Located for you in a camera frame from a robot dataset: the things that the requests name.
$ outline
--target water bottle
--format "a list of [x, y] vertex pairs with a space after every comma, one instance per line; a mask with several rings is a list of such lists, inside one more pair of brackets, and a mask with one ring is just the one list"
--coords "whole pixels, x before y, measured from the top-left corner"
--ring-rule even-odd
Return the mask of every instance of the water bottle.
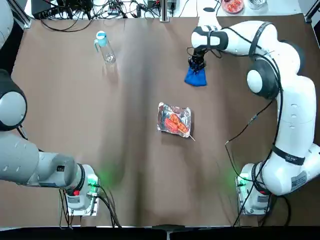
[[94, 46], [97, 52], [100, 52], [103, 59], [107, 65], [112, 65], [116, 62], [116, 57], [110, 42], [107, 38], [107, 34], [104, 31], [98, 31], [96, 34], [96, 39], [94, 40]]

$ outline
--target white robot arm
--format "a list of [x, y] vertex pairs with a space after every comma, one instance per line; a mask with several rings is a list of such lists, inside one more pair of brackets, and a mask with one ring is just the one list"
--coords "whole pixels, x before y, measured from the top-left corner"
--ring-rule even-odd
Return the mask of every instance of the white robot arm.
[[29, 187], [62, 188], [68, 207], [89, 213], [98, 194], [99, 179], [89, 165], [73, 157], [43, 152], [9, 131], [18, 128], [27, 113], [23, 91], [0, 69], [0, 180]]
[[240, 174], [249, 180], [242, 181], [244, 186], [239, 193], [240, 201], [244, 202], [252, 180], [260, 172], [259, 183], [255, 183], [244, 209], [248, 215], [263, 215], [270, 194], [280, 196], [293, 192], [320, 173], [320, 147], [313, 143], [317, 107], [315, 85], [309, 78], [298, 75], [304, 61], [302, 51], [293, 44], [278, 41], [273, 24], [245, 21], [221, 28], [212, 13], [214, 10], [204, 10], [205, 15], [199, 18], [191, 35], [194, 53], [189, 65], [195, 72], [205, 66], [203, 57], [209, 50], [251, 57], [254, 62], [247, 72], [248, 86], [258, 96], [276, 98], [279, 117], [281, 94], [276, 72], [279, 71], [283, 107], [272, 153], [264, 166], [262, 161], [249, 163]]

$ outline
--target brown tabletop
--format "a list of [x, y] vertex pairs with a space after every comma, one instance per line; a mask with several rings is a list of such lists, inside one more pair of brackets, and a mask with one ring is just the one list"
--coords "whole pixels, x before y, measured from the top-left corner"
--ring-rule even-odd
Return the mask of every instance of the brown tabletop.
[[[279, 39], [305, 51], [302, 73], [314, 81], [320, 96], [319, 47], [302, 14], [218, 20], [222, 26], [247, 20], [274, 23]], [[79, 22], [79, 28], [88, 23]], [[71, 23], [48, 21], [60, 29]], [[237, 216], [235, 174], [224, 144], [268, 101], [247, 86], [248, 58], [224, 54], [217, 59], [208, 53], [207, 86], [184, 83], [186, 47], [197, 23], [197, 18], [171, 18], [165, 24], [150, 18], [96, 20], [83, 31], [63, 33], [33, 21], [24, 32], [12, 78], [27, 97], [29, 140], [44, 151], [93, 166], [102, 184], [111, 187], [124, 226], [225, 226]], [[114, 76], [106, 75], [93, 46], [100, 30], [107, 32], [116, 55]], [[196, 142], [157, 131], [159, 102], [191, 108]], [[246, 163], [264, 160], [275, 129], [272, 104], [230, 146], [239, 171]], [[317, 178], [289, 195], [292, 225], [320, 224], [319, 186]], [[0, 191], [0, 226], [58, 225], [56, 189], [1, 182]], [[279, 200], [267, 225], [282, 225], [286, 211]], [[82, 223], [110, 225], [106, 207], [100, 205], [98, 215]], [[256, 225], [257, 218], [246, 223]]]

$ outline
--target gray robot arm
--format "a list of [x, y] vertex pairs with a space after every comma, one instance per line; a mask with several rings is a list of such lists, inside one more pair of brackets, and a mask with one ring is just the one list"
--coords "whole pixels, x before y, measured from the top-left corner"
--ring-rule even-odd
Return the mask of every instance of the gray robot arm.
[[89, 165], [76, 163], [60, 153], [39, 151], [37, 146], [11, 130], [18, 128], [27, 113], [23, 91], [0, 69], [0, 180], [29, 187], [62, 188], [68, 206], [86, 210], [97, 195], [98, 177]]

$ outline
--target blue cloth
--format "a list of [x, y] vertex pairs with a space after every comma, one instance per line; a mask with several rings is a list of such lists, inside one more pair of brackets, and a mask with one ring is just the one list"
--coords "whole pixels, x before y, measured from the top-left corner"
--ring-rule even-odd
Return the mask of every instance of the blue cloth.
[[206, 73], [205, 69], [201, 69], [198, 72], [194, 72], [191, 67], [188, 69], [188, 73], [185, 76], [184, 82], [195, 87], [206, 86]]

